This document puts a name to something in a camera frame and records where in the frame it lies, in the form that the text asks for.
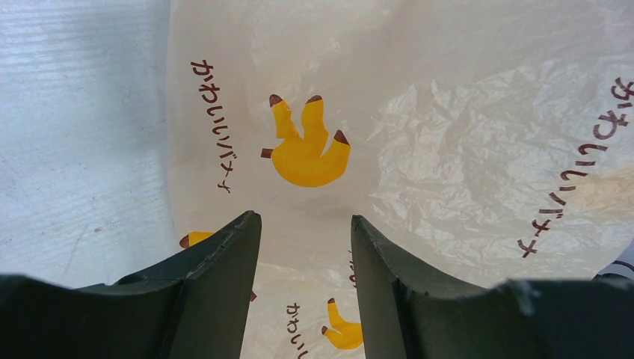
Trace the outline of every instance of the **brown spot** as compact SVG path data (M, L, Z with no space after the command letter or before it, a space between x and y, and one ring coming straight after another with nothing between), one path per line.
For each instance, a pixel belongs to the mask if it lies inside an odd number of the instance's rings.
M348 143L348 139L343 135L343 132L341 132L340 129L335 132L334 139L337 142L341 142L342 144L347 144L348 146L350 146L350 144Z
M315 101L319 101L321 99L321 96L319 95L315 95L311 98L308 99L308 101L306 101L306 103L311 103L311 102L315 102Z
M262 153L259 155L263 159L270 159L273 155L273 150L270 148L262 148Z
M189 235L182 237L179 242L179 245L183 248L189 248Z
M276 94L272 94L269 98L268 98L268 105L273 107L275 105L277 105L278 103L282 102L282 97L279 97Z

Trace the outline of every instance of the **wrinkled plastic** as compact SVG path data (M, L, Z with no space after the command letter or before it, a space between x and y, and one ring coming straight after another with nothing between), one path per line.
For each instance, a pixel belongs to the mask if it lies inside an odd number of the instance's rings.
M242 357L363 357L353 214L480 286L616 258L634 233L633 16L627 0L173 0L176 226L263 220ZM349 143L342 176L282 176L295 147L278 150L292 130L272 94L300 137L322 97L324 153L338 130Z

